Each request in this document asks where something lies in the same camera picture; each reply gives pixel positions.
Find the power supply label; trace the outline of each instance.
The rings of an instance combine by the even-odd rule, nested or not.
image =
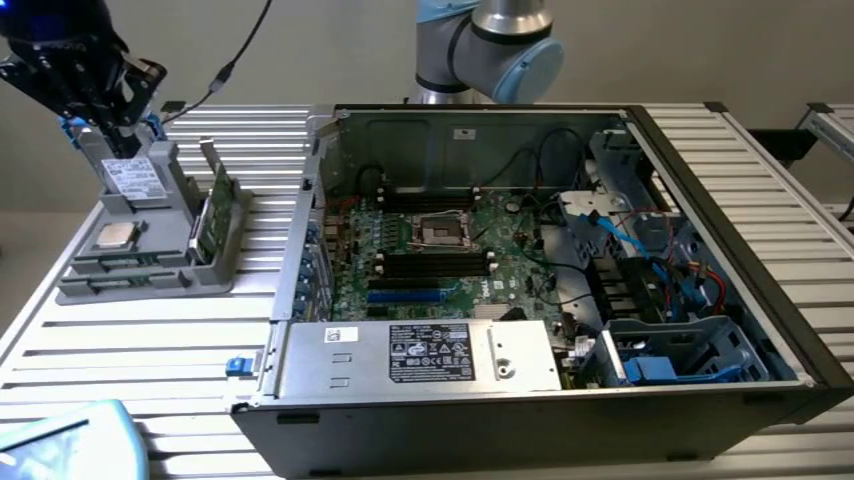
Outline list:
[[[463,382],[475,379],[466,323],[394,324],[389,328],[389,377],[393,382]]]

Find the circuit board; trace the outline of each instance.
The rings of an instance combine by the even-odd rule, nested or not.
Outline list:
[[[435,246],[426,248],[414,240],[418,237],[417,225],[425,219],[459,215],[469,222],[470,244]],[[529,260],[514,242],[514,233],[531,236],[531,210],[522,208],[522,197],[509,192],[493,192],[485,195],[470,211],[449,211],[430,214],[383,213],[375,204],[365,199],[345,206],[327,217],[327,231],[334,231],[335,296],[334,319],[337,321],[363,321],[371,319],[414,320],[429,318],[498,318],[494,312],[505,308],[519,307],[527,318],[542,319],[551,323],[562,318],[559,306],[549,305],[537,299],[526,280],[538,285],[550,273],[549,267]],[[497,269],[490,276],[442,278],[442,302],[427,304],[387,303],[382,317],[369,312],[369,281],[378,278],[374,260],[378,253],[418,253],[425,255],[435,251],[466,251],[495,253]]]

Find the capacitor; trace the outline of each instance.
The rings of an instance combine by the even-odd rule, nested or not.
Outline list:
[[[505,204],[505,211],[513,215],[522,211],[522,206],[517,202],[507,202]]]

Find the motherboard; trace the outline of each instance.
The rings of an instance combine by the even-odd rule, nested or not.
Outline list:
[[[457,206],[438,202],[435,211],[405,213],[355,198],[334,206],[326,219],[334,319],[559,321],[551,269],[538,261],[539,202],[530,194],[490,192],[469,208],[441,210],[443,205]]]

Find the aluminum rail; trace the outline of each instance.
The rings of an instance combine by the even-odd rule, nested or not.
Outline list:
[[[812,103],[809,107],[796,128],[813,132],[854,165],[854,105]]]
[[[854,373],[854,239],[727,114],[702,104],[650,114],[833,353]],[[211,135],[231,173],[258,197],[228,295],[59,306],[63,252],[0,341],[0,431],[102,398],[119,398],[148,443],[155,478],[276,478],[224,413],[223,365],[260,348],[304,160],[306,106],[200,107],[174,124],[180,162],[210,180],[195,142]],[[91,215],[82,227],[90,228]],[[804,426],[776,426],[711,462],[454,474],[447,479],[793,480],[854,478],[854,400]]]

